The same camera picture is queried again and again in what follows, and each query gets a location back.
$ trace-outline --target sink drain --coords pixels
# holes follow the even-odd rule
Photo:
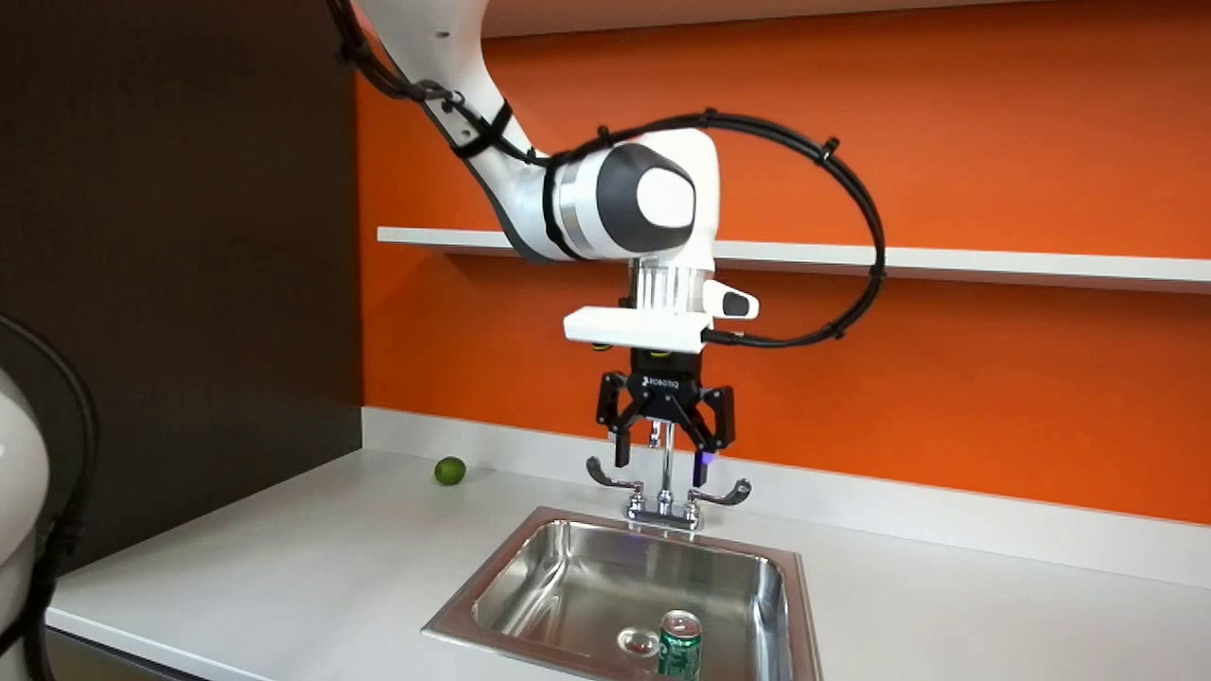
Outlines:
[[[633,656],[633,657],[658,657],[658,633],[649,629],[626,629],[616,633],[616,651]]]

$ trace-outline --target faucet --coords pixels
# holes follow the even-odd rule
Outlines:
[[[744,499],[751,499],[752,485],[740,480],[726,497],[711,497],[701,488],[701,474],[692,478],[698,485],[684,493],[684,502],[679,512],[679,497],[675,497],[675,427],[667,420],[653,420],[653,434],[649,446],[663,454],[658,466],[658,493],[653,499],[645,499],[645,480],[616,480],[604,470],[597,459],[586,459],[586,474],[604,485],[604,488],[627,488],[627,502],[626,502],[626,522],[638,524],[663,524],[663,528],[682,528],[682,532],[698,532],[701,528],[701,502],[718,502],[718,508],[740,508]]]

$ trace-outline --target dark brown wall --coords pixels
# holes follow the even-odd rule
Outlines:
[[[335,47],[317,0],[4,4],[0,310],[98,401],[86,556],[360,446]]]

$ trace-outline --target black cable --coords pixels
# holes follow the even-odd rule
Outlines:
[[[0,629],[0,656],[22,641],[28,670],[33,681],[50,681],[47,657],[47,609],[60,575],[60,560],[79,548],[85,508],[98,459],[95,401],[74,364],[37,333],[0,314],[0,371],[22,387],[33,422],[50,454],[50,497],[37,516],[37,556],[30,591],[11,623]]]

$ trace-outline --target orange wall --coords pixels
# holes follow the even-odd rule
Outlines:
[[[842,136],[894,246],[1211,256],[1211,7],[1024,4],[492,40],[540,147],[701,105]],[[379,222],[492,228],[413,105],[360,87],[369,403],[597,434],[626,368],[561,337],[616,265],[379,246]],[[838,193],[725,145],[726,237],[847,237]],[[761,333],[820,320],[856,279],[725,274]],[[708,350],[740,388],[735,459],[1211,522],[1211,294],[894,279],[844,342]]]

